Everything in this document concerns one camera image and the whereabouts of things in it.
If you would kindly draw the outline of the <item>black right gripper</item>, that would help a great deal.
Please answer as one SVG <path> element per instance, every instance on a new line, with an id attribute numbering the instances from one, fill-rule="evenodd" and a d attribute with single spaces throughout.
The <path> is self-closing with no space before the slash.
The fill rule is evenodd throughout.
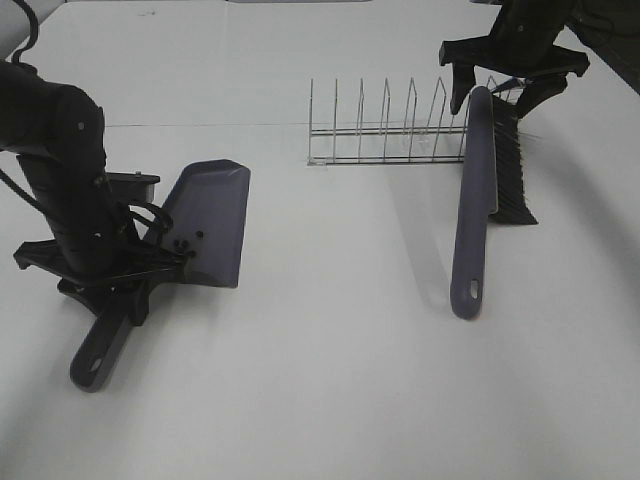
<path id="1" fill-rule="evenodd" d="M 452 65 L 450 112 L 458 114 L 466 96 L 474 88 L 476 67 L 512 77 L 532 78 L 525 82 L 516 102 L 519 119 L 546 100 L 563 93 L 568 86 L 564 74 L 574 73 L 581 77 L 590 62 L 586 53 L 557 46 L 554 42 L 553 36 L 545 34 L 525 35 L 523 38 L 487 35 L 443 41 L 439 62 L 442 66 Z"/>

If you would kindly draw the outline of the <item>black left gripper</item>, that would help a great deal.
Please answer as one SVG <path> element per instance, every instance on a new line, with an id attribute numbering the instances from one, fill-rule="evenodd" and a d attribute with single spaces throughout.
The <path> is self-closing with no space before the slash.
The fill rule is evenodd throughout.
<path id="1" fill-rule="evenodd" d="M 149 281 L 183 283 L 193 250 L 169 251 L 142 241 L 134 227 L 113 232 L 56 228 L 51 240 L 26 241 L 14 252 L 18 267 L 39 268 L 59 278 L 57 290 L 90 310 L 102 310 L 112 295 L 129 295 L 132 325 L 149 314 Z"/>

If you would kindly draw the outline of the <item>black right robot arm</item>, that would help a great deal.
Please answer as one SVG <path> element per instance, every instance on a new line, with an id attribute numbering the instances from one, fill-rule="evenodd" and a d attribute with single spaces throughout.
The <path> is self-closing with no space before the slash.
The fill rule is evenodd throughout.
<path id="1" fill-rule="evenodd" d="M 440 46 L 440 64 L 452 66 L 452 114 L 459 112 L 476 85 L 477 66 L 524 81 L 515 106 L 520 119 L 563 93 L 568 74 L 581 77 L 590 66 L 586 53 L 555 44 L 574 1 L 501 1 L 499 5 L 487 35 L 445 40 Z"/>

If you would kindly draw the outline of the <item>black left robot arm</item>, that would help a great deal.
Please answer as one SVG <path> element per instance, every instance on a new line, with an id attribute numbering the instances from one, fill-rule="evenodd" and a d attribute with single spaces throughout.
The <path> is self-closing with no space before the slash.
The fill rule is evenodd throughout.
<path id="1" fill-rule="evenodd" d="M 1 148 L 15 154 L 29 187 L 2 181 L 46 219 L 52 239 L 25 242 L 20 269 L 37 267 L 100 311 L 120 298 L 144 323 L 155 286 L 180 277 L 183 255 L 161 245 L 172 229 L 152 202 L 156 176 L 109 173 L 103 109 L 82 89 L 49 82 L 23 63 L 1 63 Z"/>

